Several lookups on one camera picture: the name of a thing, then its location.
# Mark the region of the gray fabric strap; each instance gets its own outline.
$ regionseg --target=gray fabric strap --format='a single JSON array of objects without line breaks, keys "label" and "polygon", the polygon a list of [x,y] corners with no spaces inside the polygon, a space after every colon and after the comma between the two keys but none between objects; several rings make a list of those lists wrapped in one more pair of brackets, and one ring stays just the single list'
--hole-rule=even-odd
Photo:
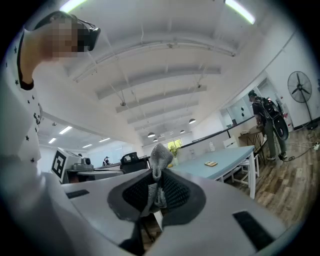
[{"label": "gray fabric strap", "polygon": [[159,211],[160,208],[166,208],[166,195],[162,187],[159,186],[162,170],[167,168],[173,160],[172,153],[161,143],[157,144],[150,156],[152,167],[152,177],[156,182],[148,186],[148,201],[143,209],[141,216],[148,216],[150,213]]}]

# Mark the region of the black rectangular panel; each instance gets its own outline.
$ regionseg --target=black rectangular panel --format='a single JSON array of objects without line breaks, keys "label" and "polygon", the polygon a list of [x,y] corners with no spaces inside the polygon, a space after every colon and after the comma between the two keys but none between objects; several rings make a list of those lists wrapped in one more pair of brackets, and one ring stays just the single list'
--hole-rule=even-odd
[{"label": "black rectangular panel", "polygon": [[233,214],[233,217],[258,251],[274,241],[269,233],[254,219],[254,217],[252,217],[249,212],[237,212]]}]

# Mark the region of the electric fan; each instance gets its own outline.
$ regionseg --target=electric fan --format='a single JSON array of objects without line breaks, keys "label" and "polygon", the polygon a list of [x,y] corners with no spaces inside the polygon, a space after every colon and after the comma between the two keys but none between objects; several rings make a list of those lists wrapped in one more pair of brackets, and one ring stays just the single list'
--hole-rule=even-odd
[{"label": "electric fan", "polygon": [[307,101],[311,97],[312,85],[307,75],[301,71],[295,71],[288,78],[288,90],[291,97],[299,103],[305,103],[309,113],[310,122],[306,127],[308,130],[314,129],[318,126],[317,123],[312,123],[312,117],[310,114]]}]

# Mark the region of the small box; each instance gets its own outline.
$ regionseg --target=small box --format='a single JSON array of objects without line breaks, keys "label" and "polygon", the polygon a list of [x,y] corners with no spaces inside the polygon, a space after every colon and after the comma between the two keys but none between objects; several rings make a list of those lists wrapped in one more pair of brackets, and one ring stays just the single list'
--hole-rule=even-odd
[{"label": "small box", "polygon": [[205,162],[204,164],[205,164],[206,166],[213,167],[213,166],[216,166],[218,163],[217,163],[217,162],[208,161],[208,162]]}]

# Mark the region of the vr headset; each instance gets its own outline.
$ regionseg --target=vr headset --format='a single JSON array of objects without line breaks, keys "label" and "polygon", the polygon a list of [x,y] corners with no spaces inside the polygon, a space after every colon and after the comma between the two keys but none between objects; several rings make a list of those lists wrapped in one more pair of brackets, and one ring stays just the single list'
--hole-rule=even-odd
[{"label": "vr headset", "polygon": [[78,33],[77,51],[78,52],[85,52],[85,50],[88,50],[89,52],[92,51],[96,46],[101,29],[96,27],[92,23],[89,23],[85,20],[77,18],[73,14],[68,14],[63,11],[59,11],[59,13],[61,13],[62,18],[72,19],[78,25],[80,25],[77,28],[77,33]]}]

